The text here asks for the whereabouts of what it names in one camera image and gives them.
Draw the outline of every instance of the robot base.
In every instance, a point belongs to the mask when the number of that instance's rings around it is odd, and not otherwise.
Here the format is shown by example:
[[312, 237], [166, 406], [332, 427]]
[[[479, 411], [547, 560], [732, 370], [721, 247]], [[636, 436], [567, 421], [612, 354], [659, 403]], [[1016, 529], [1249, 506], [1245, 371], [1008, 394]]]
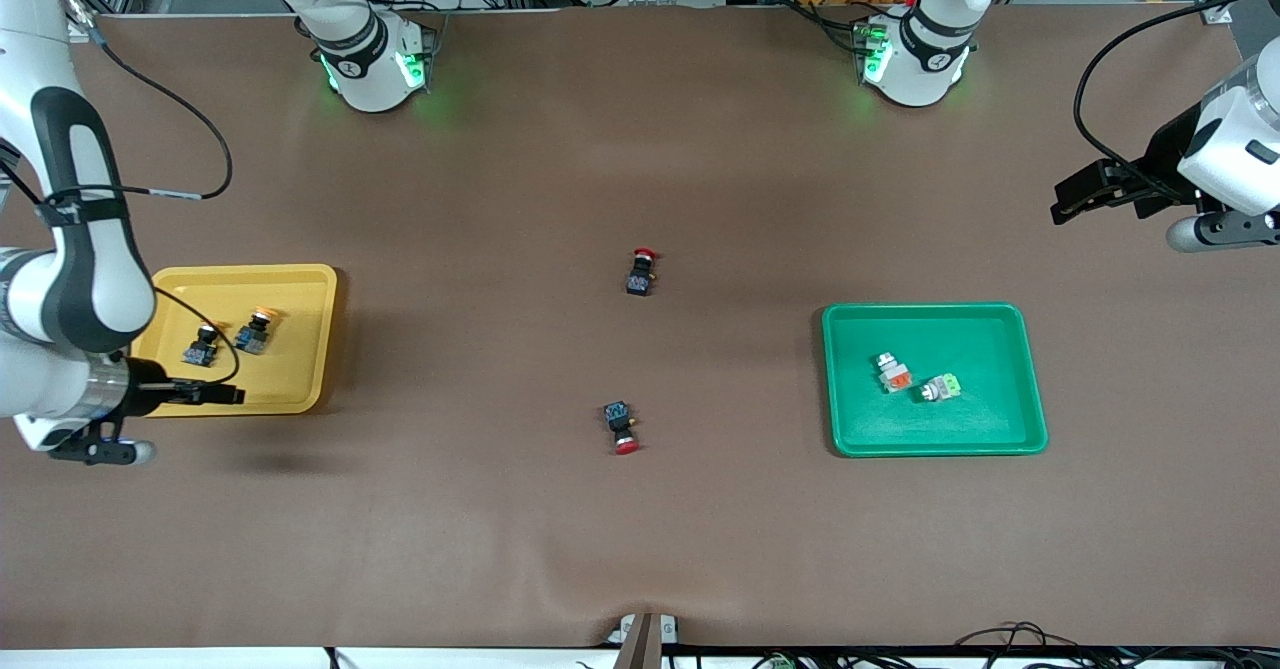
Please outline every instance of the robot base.
[[896, 17], [874, 17], [868, 20], [869, 31], [883, 31], [883, 37], [867, 41], [872, 51], [860, 61], [861, 78], [893, 104], [928, 107], [929, 104], [937, 104], [951, 90], [951, 84], [960, 81], [969, 49], [954, 60], [946, 54], [936, 55], [929, 61], [938, 64], [941, 69], [928, 72], [920, 67], [920, 59], [902, 45], [901, 23]]
[[415, 91], [429, 87], [435, 64], [436, 35], [433, 28], [417, 26], [393, 12], [379, 10], [376, 14], [385, 22], [389, 37], [385, 49], [364, 75], [355, 75], [360, 67], [347, 67], [340, 59], [334, 67], [323, 60], [329, 86], [361, 113], [387, 113], [398, 107]]

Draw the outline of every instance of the green led light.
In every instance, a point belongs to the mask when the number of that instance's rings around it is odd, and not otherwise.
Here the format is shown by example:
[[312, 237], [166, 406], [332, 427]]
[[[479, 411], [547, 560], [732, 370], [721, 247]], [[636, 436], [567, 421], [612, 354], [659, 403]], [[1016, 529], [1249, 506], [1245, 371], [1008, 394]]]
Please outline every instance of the green led light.
[[401, 54], [397, 51], [396, 60], [399, 63], [401, 73], [404, 75], [404, 84], [411, 90], [422, 86], [422, 59], [413, 54]]
[[870, 52], [867, 58], [867, 64], [863, 68], [864, 81], [874, 82], [881, 81], [884, 77], [884, 67], [888, 65], [888, 60], [893, 56], [893, 45], [890, 40], [881, 41], [879, 46]]
[[324, 67], [324, 73], [329, 77], [329, 90], [342, 93], [342, 91], [338, 90], [338, 79], [333, 75], [333, 67], [329, 67], [329, 60], [325, 59], [324, 55], [320, 56], [320, 67]]

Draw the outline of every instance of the white robotic arm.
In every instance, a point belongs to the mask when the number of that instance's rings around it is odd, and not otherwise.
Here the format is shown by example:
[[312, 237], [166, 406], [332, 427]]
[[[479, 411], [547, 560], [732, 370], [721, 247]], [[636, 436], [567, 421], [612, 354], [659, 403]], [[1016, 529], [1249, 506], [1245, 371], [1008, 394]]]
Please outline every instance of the white robotic arm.
[[868, 22], [863, 81], [905, 107], [927, 107], [960, 81], [973, 36], [992, 0], [916, 0]]
[[[0, 139], [31, 162], [54, 249], [0, 248], [0, 414], [60, 459], [134, 464], [124, 417], [164, 400], [242, 400], [125, 358], [155, 294], [129, 224], [106, 128], [76, 79], [61, 0], [0, 0]], [[5, 168], [6, 173], [12, 168]], [[108, 437], [101, 427], [114, 426]]]
[[284, 0], [351, 107], [384, 113], [426, 84], [424, 29], [367, 0]]
[[[1213, 0], [1217, 4], [1233, 0]], [[1268, 0], [1280, 10], [1280, 0]], [[1144, 22], [1102, 49], [1082, 77], [1116, 43], [1137, 31], [1202, 5], [1176, 9]], [[1194, 207], [1192, 217], [1174, 223], [1165, 239], [1172, 249], [1199, 253], [1280, 244], [1280, 38], [1248, 58], [1203, 98], [1160, 127], [1146, 153], [1133, 162], [1084, 132], [1107, 155], [1055, 187], [1055, 224], [1093, 209], [1132, 203], [1139, 219], [1170, 207]]]

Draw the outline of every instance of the black label band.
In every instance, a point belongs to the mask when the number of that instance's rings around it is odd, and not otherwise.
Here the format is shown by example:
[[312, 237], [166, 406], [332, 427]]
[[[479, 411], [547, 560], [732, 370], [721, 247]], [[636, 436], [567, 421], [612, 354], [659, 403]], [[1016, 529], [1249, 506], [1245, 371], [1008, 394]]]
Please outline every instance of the black label band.
[[924, 72], [946, 72], [947, 67], [951, 67], [969, 49], [968, 43], [951, 46], [951, 49], [925, 43], [919, 35], [915, 35], [909, 22], [902, 22], [901, 27], [902, 49], [906, 49], [915, 59], [920, 60], [920, 68]]
[[347, 78], [364, 78], [369, 73], [369, 68], [383, 55], [387, 50], [387, 22], [384, 22], [378, 14], [370, 14], [374, 20], [378, 35], [370, 41], [369, 46], [356, 51], [356, 54], [338, 55], [330, 51], [323, 50], [325, 63], [333, 67], [334, 72], [339, 75]]
[[950, 36], [952, 38], [960, 38], [961, 36], [973, 35], [973, 32], [982, 23], [982, 19], [979, 19], [978, 22], [972, 23], [972, 26], [964, 26], [964, 27], [943, 26], [943, 23], [934, 20], [932, 17], [928, 17], [928, 14], [922, 12], [919, 5], [911, 6], [910, 9], [906, 10], [906, 14], [902, 14], [904, 23], [909, 22], [910, 19], [920, 22], [920, 26], [923, 26], [928, 31], [932, 31], [933, 35]]
[[36, 215], [45, 226], [78, 226], [79, 224], [104, 223], [106, 219], [128, 219], [129, 210], [124, 200], [60, 200], [55, 203], [41, 203]]

